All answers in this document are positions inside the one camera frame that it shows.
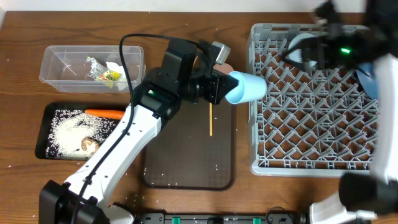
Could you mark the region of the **white paper napkin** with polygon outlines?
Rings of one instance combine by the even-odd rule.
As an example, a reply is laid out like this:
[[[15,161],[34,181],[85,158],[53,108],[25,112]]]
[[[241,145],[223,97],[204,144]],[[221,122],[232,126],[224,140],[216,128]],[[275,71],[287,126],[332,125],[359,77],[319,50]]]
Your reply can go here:
[[[123,66],[118,65],[115,62],[106,62],[106,67],[110,72],[112,81],[117,82],[116,86],[120,92],[128,89],[128,84],[126,80],[126,74],[124,72]]]

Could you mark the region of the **brown dried mushroom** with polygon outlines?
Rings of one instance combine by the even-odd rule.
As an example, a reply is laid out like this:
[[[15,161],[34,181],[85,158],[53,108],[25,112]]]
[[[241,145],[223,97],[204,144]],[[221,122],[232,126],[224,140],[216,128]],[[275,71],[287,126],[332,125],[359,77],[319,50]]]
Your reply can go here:
[[[100,144],[90,138],[84,138],[81,141],[81,149],[90,155],[93,155],[99,148]]]

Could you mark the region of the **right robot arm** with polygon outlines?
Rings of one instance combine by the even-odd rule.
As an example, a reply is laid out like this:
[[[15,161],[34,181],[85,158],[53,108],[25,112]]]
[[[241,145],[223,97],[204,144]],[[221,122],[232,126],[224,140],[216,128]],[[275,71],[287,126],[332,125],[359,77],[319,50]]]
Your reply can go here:
[[[373,78],[379,101],[377,144],[369,174],[345,173],[337,193],[311,204],[299,223],[371,223],[397,213],[397,1],[367,1],[363,30],[348,33],[333,1],[314,13],[326,21],[325,35],[298,41],[282,60],[307,72],[345,67]]]

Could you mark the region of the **foil snack wrapper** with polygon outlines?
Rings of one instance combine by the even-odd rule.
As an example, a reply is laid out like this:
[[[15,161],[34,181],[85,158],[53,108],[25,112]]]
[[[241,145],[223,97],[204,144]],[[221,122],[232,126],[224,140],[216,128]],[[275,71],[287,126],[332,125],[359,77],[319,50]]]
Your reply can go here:
[[[87,63],[91,63],[91,69],[88,73],[88,76],[92,78],[94,81],[103,82],[104,85],[112,88],[114,86],[114,81],[110,80],[111,77],[109,70],[107,67],[100,64],[95,58],[87,57]]]

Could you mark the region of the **light blue plastic cup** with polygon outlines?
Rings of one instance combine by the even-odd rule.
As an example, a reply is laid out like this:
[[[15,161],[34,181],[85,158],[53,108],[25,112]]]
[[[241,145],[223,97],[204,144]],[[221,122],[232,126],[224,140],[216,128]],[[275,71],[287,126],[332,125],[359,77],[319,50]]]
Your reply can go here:
[[[265,79],[238,71],[230,72],[229,76],[238,81],[238,85],[225,96],[229,103],[237,105],[261,100],[266,95],[267,84]]]

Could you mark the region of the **dark blue plate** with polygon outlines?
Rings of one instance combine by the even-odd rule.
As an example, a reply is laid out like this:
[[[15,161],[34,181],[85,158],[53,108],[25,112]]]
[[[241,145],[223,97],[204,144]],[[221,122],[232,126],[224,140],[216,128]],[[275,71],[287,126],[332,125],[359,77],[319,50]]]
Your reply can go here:
[[[362,63],[361,65],[359,65],[359,70],[356,71],[356,75],[368,97],[377,100],[379,98],[378,84],[376,76],[374,74],[373,64]]]

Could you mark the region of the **pile of white rice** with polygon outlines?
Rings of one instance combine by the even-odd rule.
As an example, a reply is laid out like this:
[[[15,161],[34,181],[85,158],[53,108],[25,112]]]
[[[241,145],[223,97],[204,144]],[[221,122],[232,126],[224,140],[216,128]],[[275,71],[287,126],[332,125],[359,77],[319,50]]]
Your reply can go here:
[[[83,110],[56,110],[46,148],[49,159],[86,161],[90,155],[81,149],[81,141],[90,138],[105,142],[119,121],[86,114]]]

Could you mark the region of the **pink plastic cup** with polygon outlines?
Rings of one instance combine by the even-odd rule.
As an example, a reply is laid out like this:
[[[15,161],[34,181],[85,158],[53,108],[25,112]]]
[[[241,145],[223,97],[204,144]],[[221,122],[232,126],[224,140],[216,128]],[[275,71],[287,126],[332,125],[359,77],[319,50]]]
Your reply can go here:
[[[229,75],[231,72],[234,71],[234,68],[227,63],[222,64],[222,65],[216,64],[216,65],[214,65],[213,68],[221,73],[226,74],[226,75]]]

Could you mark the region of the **orange carrot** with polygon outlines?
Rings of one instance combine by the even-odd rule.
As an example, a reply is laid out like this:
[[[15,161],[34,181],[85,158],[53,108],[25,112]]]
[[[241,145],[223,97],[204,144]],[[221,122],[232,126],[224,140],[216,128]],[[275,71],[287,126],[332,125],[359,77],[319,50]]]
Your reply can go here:
[[[124,111],[119,110],[85,110],[85,113],[92,116],[118,120],[124,116]]]

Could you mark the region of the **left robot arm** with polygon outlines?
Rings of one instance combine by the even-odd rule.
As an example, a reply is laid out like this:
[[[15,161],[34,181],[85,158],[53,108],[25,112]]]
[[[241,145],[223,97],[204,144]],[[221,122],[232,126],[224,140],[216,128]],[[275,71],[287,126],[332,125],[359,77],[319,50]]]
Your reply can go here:
[[[215,69],[230,48],[220,42],[169,37],[162,65],[137,87],[125,114],[97,152],[62,184],[48,181],[39,195],[40,223],[133,223],[131,211],[109,200],[128,167],[179,111],[183,101],[217,105],[238,85]]]

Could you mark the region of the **light blue plastic bowl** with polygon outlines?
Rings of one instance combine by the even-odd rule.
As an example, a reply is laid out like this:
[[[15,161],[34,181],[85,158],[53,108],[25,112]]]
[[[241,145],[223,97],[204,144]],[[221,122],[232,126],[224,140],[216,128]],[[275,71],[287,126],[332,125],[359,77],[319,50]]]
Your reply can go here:
[[[291,49],[294,50],[284,57],[284,62],[287,62],[288,64],[294,66],[295,68],[301,71],[306,71],[304,66],[303,54],[302,54],[303,47],[302,46],[297,47],[297,45],[301,43],[302,40],[311,39],[315,37],[316,35],[309,33],[299,34],[296,37],[294,37],[288,46],[288,50]]]

